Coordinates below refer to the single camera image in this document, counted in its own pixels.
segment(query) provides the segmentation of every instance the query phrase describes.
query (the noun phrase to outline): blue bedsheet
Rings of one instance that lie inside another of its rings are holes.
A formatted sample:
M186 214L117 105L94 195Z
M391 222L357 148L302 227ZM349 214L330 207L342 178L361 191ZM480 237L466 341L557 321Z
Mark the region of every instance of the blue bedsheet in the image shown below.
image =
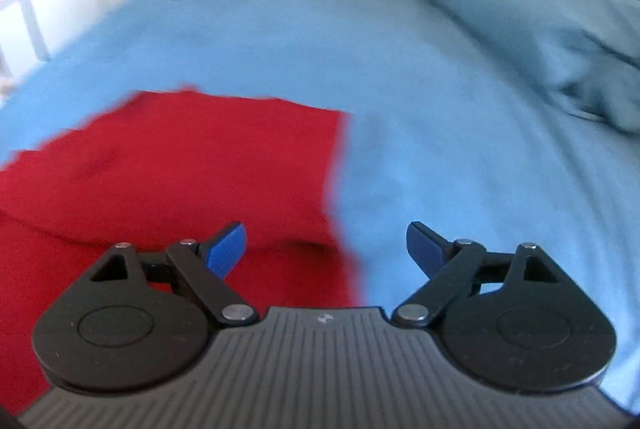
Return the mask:
M489 250L535 241L612 319L603 388L640 411L640 140L543 100L427 0L133 0L0 110L0 162L134 90L183 82L353 113L331 207L369 303L423 283L420 219Z

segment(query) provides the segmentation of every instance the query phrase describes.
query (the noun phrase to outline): triangular cutout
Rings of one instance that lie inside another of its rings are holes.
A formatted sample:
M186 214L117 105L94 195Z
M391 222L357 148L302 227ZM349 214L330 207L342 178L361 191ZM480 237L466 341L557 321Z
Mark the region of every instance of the triangular cutout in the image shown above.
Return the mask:
M127 272L127 263L124 256L120 254L114 254L110 257L102 268L95 273L91 278L91 281L121 281L127 279L129 273Z
M527 258L527 266L524 269L525 281L537 281L540 283L557 283L558 279L551 271L546 268L546 265L540 261L535 255L530 255Z
M498 292L504 283L482 283L478 295L491 294Z

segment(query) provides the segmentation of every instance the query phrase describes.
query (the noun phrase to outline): red towel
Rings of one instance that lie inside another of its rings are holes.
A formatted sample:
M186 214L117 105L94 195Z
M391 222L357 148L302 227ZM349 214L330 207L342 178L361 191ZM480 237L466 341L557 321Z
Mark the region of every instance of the red towel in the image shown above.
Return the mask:
M138 94L0 172L0 403L46 389L31 351L44 309L107 247L206 239L243 221L228 282L261 311L356 303L324 213L345 118L278 99Z

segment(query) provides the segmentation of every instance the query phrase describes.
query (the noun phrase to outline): logo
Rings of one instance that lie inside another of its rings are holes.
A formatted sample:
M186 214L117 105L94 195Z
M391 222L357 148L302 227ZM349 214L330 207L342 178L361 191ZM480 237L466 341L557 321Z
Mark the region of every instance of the logo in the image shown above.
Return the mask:
M316 317L316 319L318 319L319 323L326 325L327 323L330 323L334 320L334 316L332 316L331 314L322 314L321 316Z

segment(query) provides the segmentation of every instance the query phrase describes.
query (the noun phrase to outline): pillowcase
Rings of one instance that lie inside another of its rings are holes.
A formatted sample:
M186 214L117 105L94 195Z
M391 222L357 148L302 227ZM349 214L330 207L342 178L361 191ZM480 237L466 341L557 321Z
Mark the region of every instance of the pillowcase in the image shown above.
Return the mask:
M549 100L640 133L640 0L434 0Z

